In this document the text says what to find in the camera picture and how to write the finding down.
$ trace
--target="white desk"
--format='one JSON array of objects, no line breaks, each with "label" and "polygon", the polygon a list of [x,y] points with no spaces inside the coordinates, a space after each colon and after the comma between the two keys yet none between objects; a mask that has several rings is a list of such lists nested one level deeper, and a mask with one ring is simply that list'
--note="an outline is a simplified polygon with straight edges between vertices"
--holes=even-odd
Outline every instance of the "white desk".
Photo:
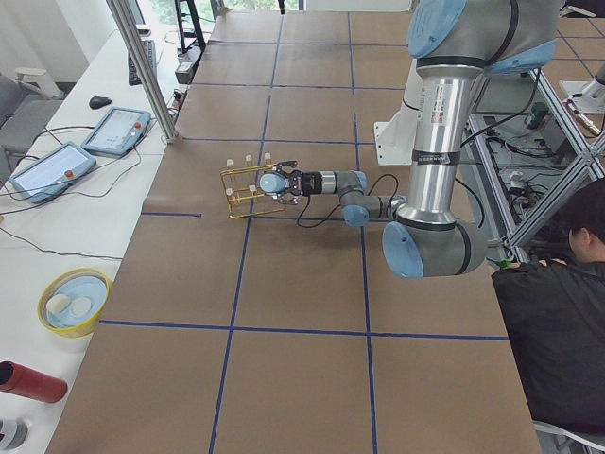
[{"label": "white desk", "polygon": [[[177,66],[176,49],[156,40],[158,81],[166,102],[175,88],[181,88],[174,76]],[[65,99],[48,128],[94,126],[109,107],[93,111],[88,107],[92,96],[108,96],[113,106],[130,107],[151,112],[142,85],[128,86],[127,51],[120,34],[115,31],[98,56]],[[57,131],[61,141],[76,143],[87,131]],[[103,198],[91,199],[69,195],[71,190],[86,194],[102,194],[117,176],[139,160],[135,152],[85,177],[66,195],[24,213],[6,215],[1,226],[23,236],[44,249],[66,253],[123,256],[139,218],[141,204],[153,181],[164,153],[165,143],[158,125],[137,147],[141,163],[122,176],[112,191]],[[44,156],[58,146],[49,135],[38,139],[30,154]],[[97,157],[99,165],[112,161]],[[23,161],[19,168],[28,165]],[[32,206],[27,201],[0,197],[0,212]],[[38,321],[36,307],[44,289],[59,275],[80,267],[96,268],[112,279],[120,266],[119,260],[58,256],[41,253],[23,241],[0,232],[0,360],[12,360],[50,375],[64,378],[71,385],[91,336],[70,340],[51,333]],[[44,404],[9,393],[0,393],[0,417],[24,419],[29,425],[26,442],[15,453],[42,453],[46,450],[61,417],[67,398],[57,404]]]}]

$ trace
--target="black hair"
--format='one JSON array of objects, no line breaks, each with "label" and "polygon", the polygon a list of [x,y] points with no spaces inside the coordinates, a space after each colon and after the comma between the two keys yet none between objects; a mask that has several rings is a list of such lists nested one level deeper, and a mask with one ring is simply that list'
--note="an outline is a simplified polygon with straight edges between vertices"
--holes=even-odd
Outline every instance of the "black hair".
[{"label": "black hair", "polygon": [[605,179],[588,183],[578,190],[560,215],[572,233],[583,227],[605,243]]}]

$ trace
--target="electronic equipment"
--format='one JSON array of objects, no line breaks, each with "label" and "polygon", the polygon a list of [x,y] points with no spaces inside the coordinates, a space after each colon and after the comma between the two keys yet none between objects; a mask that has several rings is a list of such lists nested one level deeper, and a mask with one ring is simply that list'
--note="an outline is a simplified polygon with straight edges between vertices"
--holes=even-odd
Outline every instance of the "electronic equipment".
[{"label": "electronic equipment", "polygon": [[112,100],[106,96],[93,96],[91,97],[91,100],[88,101],[88,107],[95,111],[96,109],[109,106],[111,103]]},{"label": "electronic equipment", "polygon": [[25,199],[40,203],[57,197],[90,172],[96,159],[73,142],[66,142],[9,178]]},{"label": "electronic equipment", "polygon": [[149,28],[148,26],[146,26],[144,24],[137,24],[136,31],[139,32],[139,36],[144,36],[144,37],[151,36],[151,28]]},{"label": "electronic equipment", "polygon": [[[145,55],[147,55],[147,61],[149,61],[153,74],[156,74],[158,65],[155,61],[155,42],[153,40],[142,40],[141,44],[143,45],[143,50],[145,50]],[[143,82],[141,82],[141,78],[136,73],[134,60],[129,54],[129,85],[140,85],[141,83]]]},{"label": "electronic equipment", "polygon": [[[188,14],[183,13],[181,9],[181,3],[187,4]],[[189,84],[191,79],[198,70],[199,61],[201,56],[206,49],[206,41],[204,40],[204,34],[199,24],[198,7],[196,7],[195,0],[175,0],[175,11],[177,12],[177,25],[179,26],[179,38],[181,41],[181,48],[179,49],[179,67],[175,71],[175,75],[179,83]],[[188,15],[189,21],[193,25],[194,33],[189,30],[185,30],[182,22],[184,17]],[[192,43],[187,45],[185,38],[195,37]]]},{"label": "electronic equipment", "polygon": [[112,107],[82,143],[94,154],[121,158],[138,143],[151,119],[145,111]]}]

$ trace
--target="white bracket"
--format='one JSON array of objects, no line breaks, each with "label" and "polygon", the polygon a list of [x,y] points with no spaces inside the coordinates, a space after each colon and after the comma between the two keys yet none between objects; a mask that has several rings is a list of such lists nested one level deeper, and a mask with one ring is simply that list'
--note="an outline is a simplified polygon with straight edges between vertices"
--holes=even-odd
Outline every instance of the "white bracket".
[{"label": "white bracket", "polygon": [[559,84],[567,93],[567,97],[574,100],[574,104],[582,114],[605,114],[605,86],[596,80],[589,82],[561,80]]},{"label": "white bracket", "polygon": [[423,80],[416,72],[416,60],[409,68],[404,102],[389,122],[374,123],[376,157],[380,166],[410,166],[416,138],[420,91]]}]

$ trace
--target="computer mouse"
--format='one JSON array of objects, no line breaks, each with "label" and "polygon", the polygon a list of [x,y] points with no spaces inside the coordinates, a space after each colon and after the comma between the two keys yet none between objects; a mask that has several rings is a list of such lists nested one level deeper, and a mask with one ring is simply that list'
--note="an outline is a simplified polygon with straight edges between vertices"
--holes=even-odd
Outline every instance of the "computer mouse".
[{"label": "computer mouse", "polygon": [[91,97],[91,100],[88,101],[88,105],[91,109],[100,109],[111,103],[112,101],[106,96],[93,96]]}]

